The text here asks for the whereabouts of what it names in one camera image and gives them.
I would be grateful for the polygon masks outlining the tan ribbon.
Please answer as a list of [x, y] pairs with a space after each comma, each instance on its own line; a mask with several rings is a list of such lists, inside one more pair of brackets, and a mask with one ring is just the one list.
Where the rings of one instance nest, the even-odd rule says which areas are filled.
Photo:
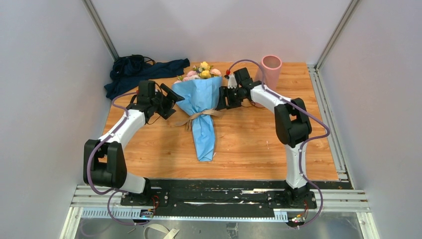
[[212, 117], [221, 118], [221, 117], [223, 117], [223, 115], [224, 115], [224, 113], [217, 111], [215, 109], [204, 110], [202, 112], [195, 113], [195, 114], [189, 116], [186, 120], [176, 122], [175, 126], [184, 126], [185, 130], [189, 131], [193, 127], [194, 120], [201, 117], [201, 116], [212, 116]]

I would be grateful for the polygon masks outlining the blue wrapping paper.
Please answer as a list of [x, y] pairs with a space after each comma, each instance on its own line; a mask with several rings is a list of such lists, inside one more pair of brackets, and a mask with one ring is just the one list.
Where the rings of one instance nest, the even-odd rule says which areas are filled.
[[220, 115], [216, 107], [221, 83], [222, 77], [211, 77], [187, 80], [172, 86], [172, 90], [184, 98], [176, 104], [189, 118], [179, 125], [184, 125], [186, 130], [192, 132], [197, 159], [200, 162], [210, 162], [214, 156], [215, 133], [212, 117]]

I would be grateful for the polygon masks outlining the flower bouquet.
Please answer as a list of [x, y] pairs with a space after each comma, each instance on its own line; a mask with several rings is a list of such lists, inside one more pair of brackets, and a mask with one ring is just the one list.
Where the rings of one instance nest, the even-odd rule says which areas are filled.
[[193, 66], [192, 70], [185, 75], [178, 76], [175, 83], [185, 82], [196, 79], [209, 79], [213, 77], [221, 77], [222, 73], [219, 69], [210, 65], [208, 62], [201, 62], [198, 66]]

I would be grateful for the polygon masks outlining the pink cylindrical vase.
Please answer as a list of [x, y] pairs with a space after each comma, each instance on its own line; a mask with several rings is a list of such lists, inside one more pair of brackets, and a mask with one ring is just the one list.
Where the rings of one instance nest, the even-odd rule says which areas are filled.
[[282, 61], [278, 56], [264, 56], [260, 62], [260, 68], [257, 70], [254, 81], [260, 81], [273, 92], [276, 91], [279, 76], [281, 73]]

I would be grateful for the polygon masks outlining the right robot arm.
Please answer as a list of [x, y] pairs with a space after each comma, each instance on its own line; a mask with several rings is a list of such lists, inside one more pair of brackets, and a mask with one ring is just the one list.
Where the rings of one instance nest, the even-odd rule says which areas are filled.
[[312, 126], [304, 101], [283, 97], [261, 81], [253, 81], [246, 68], [227, 71], [224, 77], [228, 82], [219, 89], [218, 110], [240, 107], [248, 99], [274, 114], [276, 135], [286, 150], [287, 186], [281, 196], [271, 197], [272, 205], [300, 206], [310, 193], [305, 155]]

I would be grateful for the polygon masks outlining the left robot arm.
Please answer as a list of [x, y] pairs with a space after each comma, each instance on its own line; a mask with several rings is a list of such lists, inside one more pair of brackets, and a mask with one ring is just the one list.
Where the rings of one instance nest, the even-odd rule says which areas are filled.
[[119, 121], [98, 139], [89, 139], [84, 145], [83, 180], [97, 195], [119, 192], [124, 196], [133, 195], [141, 206], [148, 205], [154, 198], [150, 180], [135, 176], [127, 170], [124, 149], [135, 133], [155, 114], [168, 119], [175, 113], [174, 105], [184, 97], [175, 93], [165, 84], [155, 81], [141, 81], [135, 92], [124, 93], [131, 96], [126, 107], [117, 105], [117, 96], [112, 106], [122, 109]]

